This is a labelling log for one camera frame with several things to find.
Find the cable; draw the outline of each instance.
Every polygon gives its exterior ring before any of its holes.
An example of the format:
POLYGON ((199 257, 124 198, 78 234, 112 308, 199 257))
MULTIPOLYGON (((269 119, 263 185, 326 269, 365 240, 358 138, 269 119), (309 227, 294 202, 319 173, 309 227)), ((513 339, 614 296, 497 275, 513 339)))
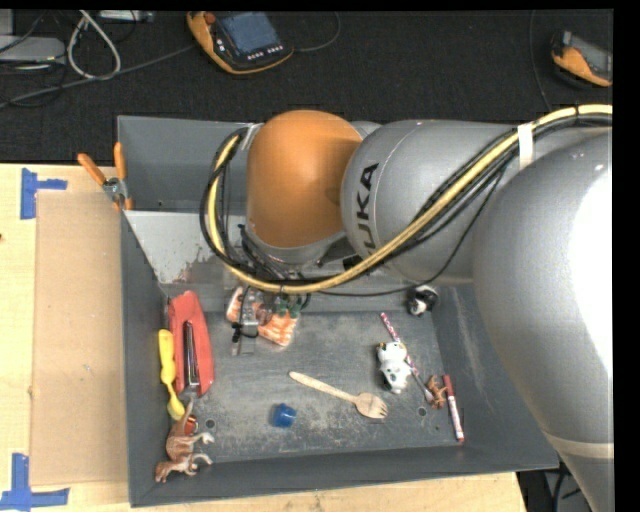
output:
POLYGON ((544 100, 544 104, 547 107, 547 111, 551 112, 553 107, 549 100, 547 99, 547 95, 544 93, 544 89, 542 88, 542 83, 540 82, 540 76, 538 75, 538 68, 536 66, 535 56, 533 54, 533 18, 536 13, 535 9, 531 10, 531 16, 529 18, 529 56, 531 57, 531 67, 533 68, 533 76, 536 79, 536 84, 538 85, 538 90, 540 91, 540 95, 544 100))
POLYGON ((118 52, 118 49, 116 48, 115 44, 113 44, 113 41, 111 41, 109 36, 104 32, 104 30, 102 30, 102 27, 100 27, 100 25, 91 17, 91 15, 83 9, 79 9, 79 11, 80 13, 82 13, 82 19, 78 22, 78 24, 74 28, 71 34, 71 38, 69 39, 69 44, 67 45, 67 58, 69 59, 69 65, 73 68, 73 70, 76 73, 78 73, 80 76, 84 78, 108 80, 109 78, 113 77, 113 75, 118 73, 118 71, 120 71, 120 69, 122 68, 120 53, 118 52), (73 49, 75 48, 76 43, 78 42, 78 36, 80 35, 80 32, 83 30, 86 30, 89 27, 89 25, 91 25, 95 29, 98 35, 107 44, 107 46, 111 50, 111 53, 113 54, 113 57, 115 59, 113 71, 105 75, 92 75, 90 73, 87 73, 76 64, 75 59, 73 57, 73 49))
MULTIPOLYGON (((556 480, 555 485, 553 486, 553 492, 551 495, 551 499, 552 499, 552 503, 551 503, 551 510, 552 512, 560 512, 560 500, 566 499, 566 498, 570 498, 571 496, 578 494, 578 493, 582 493, 582 490, 580 489, 580 487, 576 487, 575 490, 570 491, 566 494, 560 494, 560 491, 562 490, 562 485, 564 484, 565 480, 568 477, 571 477, 571 472, 569 471, 569 468, 567 467, 567 465, 563 462, 560 461, 560 467, 558 468, 558 479, 556 480)), ((586 503, 585 500, 585 504, 587 506, 587 508, 589 509, 589 511, 591 511, 591 507, 589 506, 588 503, 586 503)))
MULTIPOLYGON (((554 129, 561 124, 573 124, 582 117, 590 120, 606 120, 610 122, 611 116, 612 107, 610 105, 582 105, 577 107, 569 107, 551 112, 550 114, 547 114, 532 122, 531 130, 535 133, 538 130, 548 127, 550 129, 554 129)), ((226 165, 228 163, 225 159, 222 158, 223 153, 226 153, 227 155, 230 154, 232 150, 235 150, 238 142, 239 141, 237 140, 237 138, 229 140, 227 142, 226 146, 220 153, 221 157, 217 161, 216 172, 217 170, 221 169, 223 165, 226 165)), ((229 272, 231 272, 241 281, 244 281, 245 283, 248 283, 255 288, 273 293, 285 293, 292 295, 313 293, 346 283, 360 276, 365 271, 373 268, 376 264, 389 256, 392 252, 402 247, 404 243, 411 240, 417 233, 420 232, 420 230, 429 225, 429 223, 433 221, 433 219, 436 218, 452 201, 456 200, 459 194, 467 190, 468 187, 473 184, 478 177, 482 176, 482 173, 487 168, 490 168, 496 160, 500 159, 504 153, 513 151, 518 147, 518 145, 519 135, 517 129, 514 130, 514 132, 508 137, 499 138, 498 141, 492 145, 490 150, 488 150, 486 154, 484 154, 480 159, 476 159, 477 161, 475 161, 475 163, 471 165, 471 167, 466 170, 462 174, 462 176, 460 176, 456 180, 455 183, 453 183, 447 188, 447 190, 440 194, 437 200, 433 202, 433 204, 422 215, 420 215, 418 219, 414 220, 401 233, 399 233, 392 240, 380 247, 376 252, 368 256, 366 259, 362 260, 350 269, 345 270, 344 272, 336 276, 325 278, 321 281, 310 284, 290 285, 256 279, 253 275, 243 272, 239 268, 235 267, 233 262, 230 262, 228 258, 226 260, 223 260, 225 261, 225 266, 229 270, 229 272)), ((211 180, 211 187, 208 191, 207 209, 209 219, 216 218, 215 197, 217 180, 218 177, 211 180)), ((211 238, 212 246, 215 247, 216 254, 221 253, 226 258, 217 230, 211 229, 209 235, 211 238)))
MULTIPOLYGON (((23 107, 23 108, 39 108, 39 107, 43 107, 45 105, 48 105, 49 103, 54 102, 56 99, 58 99, 58 97, 62 94, 62 89, 61 89, 61 84, 64 82, 66 76, 67 76, 67 66, 54 66, 51 65, 48 68, 41 70, 44 71, 46 73, 53 73, 54 71, 56 71, 57 69, 62 69, 62 73, 60 73, 60 78, 58 79, 58 85, 54 86, 53 91, 55 91, 55 94, 52 92, 51 95, 47 98, 45 98, 43 101, 40 102, 36 102, 36 103, 29 103, 29 102, 23 102, 22 100, 20 100, 19 98, 13 98, 13 99, 6 99, 6 98, 2 98, 6 103, 0 104, 0 108, 2 108, 2 106, 4 105, 12 105, 15 107, 23 107)), ((30 75, 30 77, 33 76, 33 74, 35 73, 35 70, 30 70, 30 71, 24 71, 24 70, 20 70, 20 68, 18 68, 18 71, 20 73, 26 74, 28 73, 30 75)))
MULTIPOLYGON (((193 50, 195 48, 199 48, 199 46, 197 45, 197 43, 194 42, 193 44, 191 44, 189 46, 181 48, 180 50, 176 50, 175 52, 163 55, 162 57, 158 57, 157 59, 153 59, 153 60, 144 62, 142 64, 138 64, 136 66, 132 66, 130 68, 124 68, 124 69, 120 70, 118 73, 115 73, 112 76, 110 76, 109 79, 113 79, 115 77, 122 76, 122 75, 125 75, 127 73, 131 73, 133 71, 138 71, 138 70, 146 68, 148 66, 152 66, 154 64, 157 64, 158 62, 162 62, 163 60, 170 59, 172 57, 175 57, 176 55, 180 55, 182 53, 185 53, 185 52, 187 52, 189 50, 193 50)), ((105 81, 106 81, 106 79, 102 79, 102 78, 86 78, 86 79, 77 80, 75 82, 68 82, 66 84, 62 84, 62 85, 55 86, 55 87, 48 87, 48 88, 45 88, 45 89, 41 89, 39 91, 34 91, 34 92, 27 93, 27 94, 22 94, 20 96, 16 96, 15 98, 7 100, 7 101, 5 101, 3 103, 0 103, 0 109, 8 107, 9 105, 21 106, 21 105, 19 105, 19 103, 21 101, 27 100, 27 99, 30 99, 30 98, 35 98, 37 96, 43 96, 45 94, 50 94, 50 93, 53 93, 53 92, 59 92, 61 90, 66 90, 66 89, 71 89, 71 88, 77 87, 79 85, 85 85, 85 84, 90 84, 90 83, 95 83, 95 82, 105 82, 105 81)))
MULTIPOLYGON (((213 189, 214 187, 217 188, 218 178, 226 169, 229 160, 233 157, 235 150, 237 149, 237 144, 244 139, 247 131, 248 128, 240 128, 229 134, 224 139, 224 141, 222 141, 222 144, 220 145, 222 149, 216 153, 213 160, 213 173, 209 178, 204 193, 202 194, 202 198, 200 199, 199 221, 201 231, 203 232, 203 234, 207 234, 207 236, 205 236, 205 241, 207 242, 207 245, 213 251, 213 253, 218 258, 220 258, 225 263, 225 265, 229 267, 236 267, 238 263, 229 258, 229 256, 225 253, 223 238, 220 236, 218 229, 212 229, 213 226, 217 224, 217 215, 209 215, 210 225, 209 227, 207 227, 207 203, 209 201, 209 198, 214 198, 215 200, 216 194, 213 189), (209 230, 216 233, 215 241, 210 236, 208 236, 209 230)), ((242 267, 237 266, 236 268, 238 270, 243 270, 246 272, 252 271, 252 269, 247 267, 246 265, 243 265, 242 267)))
MULTIPOLYGON (((496 189, 498 188, 498 184, 500 183, 500 181, 502 180, 502 178, 504 177, 504 169, 502 169, 497 176, 497 179, 494 177, 492 177, 493 179, 495 179, 493 186, 491 187, 491 190, 489 191, 489 193, 487 194, 487 196, 484 198, 484 200, 482 201, 482 204, 480 205, 480 208, 478 208, 478 210, 476 211, 476 213, 473 215, 473 218, 471 219, 471 221, 469 222, 469 224, 467 225, 467 227, 465 228, 464 232, 462 233, 462 236, 459 238, 458 242, 456 243, 456 246, 453 248, 453 250, 451 251, 451 254, 449 255, 449 257, 447 258, 447 260, 444 262, 444 264, 442 265, 442 267, 440 267, 440 270, 438 270, 434 275, 432 275, 429 279, 425 279, 424 281, 421 281, 419 283, 413 283, 407 286, 404 286, 402 288, 396 288, 395 290, 385 290, 383 292, 371 292, 371 293, 342 293, 342 292, 327 292, 327 291, 320 291, 320 293, 325 293, 327 295, 337 295, 337 296, 342 296, 342 297, 378 297, 378 296, 382 296, 382 295, 391 295, 393 293, 399 293, 399 292, 406 292, 409 290, 412 290, 414 288, 419 288, 420 286, 424 286, 426 284, 431 284, 433 281, 435 281, 438 277, 440 277, 445 270, 447 269, 447 267, 451 264, 451 262, 453 261, 453 258, 455 258, 456 254, 458 254, 458 251, 460 250, 460 247, 462 247, 462 243, 465 241, 467 235, 471 232, 471 228, 473 227, 473 225, 476 223, 476 221, 478 220, 478 218, 480 217, 480 214, 482 213, 482 210, 484 210, 485 206, 487 205, 487 203, 489 202, 489 199, 491 198, 491 196, 493 195, 493 193, 496 191, 496 189)), ((427 237, 425 237, 424 239, 421 239, 419 241, 419 243, 423 243, 425 242, 428 238, 431 238, 433 235, 435 235, 437 232, 439 232, 441 229, 443 229, 449 222, 451 222, 451 220, 455 218, 454 216, 452 216, 452 218, 450 220, 448 220, 445 224, 443 224, 442 226, 438 227, 438 229, 436 229, 433 233, 430 233, 427 237)))
POLYGON ((321 45, 318 46, 312 46, 309 48, 296 48, 295 51, 297 53, 306 53, 306 52, 315 52, 317 50, 322 50, 323 48, 326 48, 327 46, 332 45, 336 39, 338 39, 338 36, 340 35, 340 32, 342 31, 342 23, 340 21, 340 15, 338 14, 337 11, 333 11, 333 14, 336 17, 336 23, 337 23, 337 28, 336 28, 336 33, 333 35, 333 37, 331 39, 329 39, 326 43, 323 43, 321 45))

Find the electronic device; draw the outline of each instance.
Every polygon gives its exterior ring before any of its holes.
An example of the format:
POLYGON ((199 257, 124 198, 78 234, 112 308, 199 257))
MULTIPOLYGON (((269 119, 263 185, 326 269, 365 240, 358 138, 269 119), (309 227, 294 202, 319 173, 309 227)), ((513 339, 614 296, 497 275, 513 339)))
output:
POLYGON ((559 30, 551 39, 551 57, 563 71, 588 83, 613 84, 613 54, 568 30, 559 30))
POLYGON ((66 62, 65 46, 53 37, 16 35, 13 9, 0 9, 0 62, 50 65, 66 62))
POLYGON ((207 55, 229 73, 263 71, 293 54, 262 11, 189 11, 187 25, 207 55))
POLYGON ((103 20, 151 23, 156 17, 156 12, 129 9, 125 9, 122 11, 103 9, 98 12, 98 17, 102 18, 103 20))

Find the black floor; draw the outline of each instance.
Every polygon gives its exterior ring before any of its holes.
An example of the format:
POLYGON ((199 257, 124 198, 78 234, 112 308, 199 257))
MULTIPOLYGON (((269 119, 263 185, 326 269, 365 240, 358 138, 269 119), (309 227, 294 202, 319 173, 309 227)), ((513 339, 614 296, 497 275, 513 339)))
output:
MULTIPOLYGON (((43 13, 14 12, 16 35, 43 13)), ((110 164, 119 114, 261 122, 313 108, 349 121, 517 124, 566 105, 613 101, 613 87, 561 79, 550 55, 558 29, 612 50, 612 9, 272 13, 280 37, 296 48, 330 44, 242 77, 223 71, 195 45, 185 14, 156 11, 153 22, 135 25, 101 21, 124 70, 186 49, 110 80, 86 81, 69 67, 22 71, 4 63, 0 161, 75 162, 83 151, 110 164), (50 92, 24 98, 42 90, 50 92)), ((32 35, 66 44, 79 20, 79 11, 46 11, 32 35)), ((114 69, 92 29, 83 32, 74 56, 86 73, 114 69)))

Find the pink pen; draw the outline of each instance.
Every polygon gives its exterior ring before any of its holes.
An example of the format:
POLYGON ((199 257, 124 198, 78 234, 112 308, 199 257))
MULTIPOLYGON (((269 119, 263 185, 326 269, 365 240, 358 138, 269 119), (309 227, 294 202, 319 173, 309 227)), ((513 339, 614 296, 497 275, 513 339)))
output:
POLYGON ((453 392, 451 377, 445 374, 442 376, 442 381, 447 388, 447 401, 449 402, 449 410, 451 411, 453 428, 456 431, 456 439, 462 443, 464 442, 464 432, 462 431, 462 423, 460 422, 460 415, 458 414, 458 405, 456 404, 456 396, 453 392))

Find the white toy figure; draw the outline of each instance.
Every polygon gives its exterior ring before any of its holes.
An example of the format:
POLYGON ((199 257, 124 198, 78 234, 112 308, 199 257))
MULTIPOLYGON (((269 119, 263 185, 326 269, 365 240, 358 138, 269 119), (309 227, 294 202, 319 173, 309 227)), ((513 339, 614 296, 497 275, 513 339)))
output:
POLYGON ((401 341, 394 341, 380 343, 376 350, 387 388, 396 395, 400 394, 407 387, 411 375, 411 367, 405 361, 407 347, 401 341))

